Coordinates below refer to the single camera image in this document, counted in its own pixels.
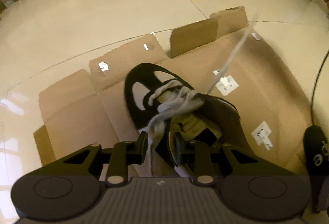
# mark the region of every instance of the white tape residue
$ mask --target white tape residue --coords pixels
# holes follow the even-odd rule
[[[254,137],[257,145],[264,144],[267,150],[271,150],[273,144],[269,139],[269,135],[271,134],[271,129],[269,125],[263,121],[252,133],[251,135]]]
[[[215,75],[218,74],[218,70],[213,71]],[[228,95],[239,87],[238,83],[234,80],[232,76],[222,77],[216,84],[216,88],[221,92],[223,96]]]

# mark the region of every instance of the plastic container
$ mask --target plastic container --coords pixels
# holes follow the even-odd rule
[[[7,8],[11,6],[14,2],[16,2],[16,0],[1,0],[1,1]]]

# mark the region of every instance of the floor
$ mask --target floor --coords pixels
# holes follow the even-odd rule
[[[0,23],[0,223],[17,219],[12,184],[41,166],[33,132],[43,121],[38,94],[88,61],[137,36],[155,32],[169,50],[173,28],[244,5],[251,19],[262,0],[20,0]],[[310,97],[328,50],[328,10],[322,0],[267,0],[255,29],[278,52]],[[329,131],[329,66],[315,109]],[[325,215],[305,219],[329,223]]]

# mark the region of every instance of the black cable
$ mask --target black cable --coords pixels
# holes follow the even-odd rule
[[[329,56],[329,50],[327,51],[324,59],[322,60],[322,63],[321,63],[321,66],[320,66],[320,69],[317,73],[317,76],[315,78],[315,82],[314,82],[314,85],[313,85],[313,90],[312,90],[312,97],[310,99],[310,117],[311,117],[311,120],[312,120],[312,125],[314,125],[314,112],[313,112],[313,106],[314,106],[314,96],[315,96],[315,90],[316,90],[316,86],[317,86],[317,82],[319,81],[319,77],[320,77],[320,74],[321,74],[321,71],[322,71],[322,68],[327,60]]]

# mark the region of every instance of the cardboard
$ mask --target cardboard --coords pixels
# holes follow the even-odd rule
[[[220,11],[210,19],[174,29],[170,37],[171,59],[156,37],[148,34],[91,60],[90,74],[79,70],[51,85],[40,93],[39,105],[55,157],[92,143],[106,148],[118,141],[137,139],[139,134],[123,96],[125,76],[137,64],[158,64],[198,92],[206,92],[213,71],[226,61],[247,25],[243,6]],[[101,62],[108,65],[108,70],[100,70]],[[274,164],[305,173],[300,145],[310,124],[309,103],[282,60],[264,40],[250,36],[228,75],[239,87],[225,99],[238,109],[252,150]],[[222,96],[216,88],[211,95]],[[251,135],[263,121],[271,130],[270,150],[258,145]],[[159,164],[156,175],[176,175],[159,156],[154,158]],[[143,165],[134,166],[140,176],[149,176],[147,163],[145,160]]]

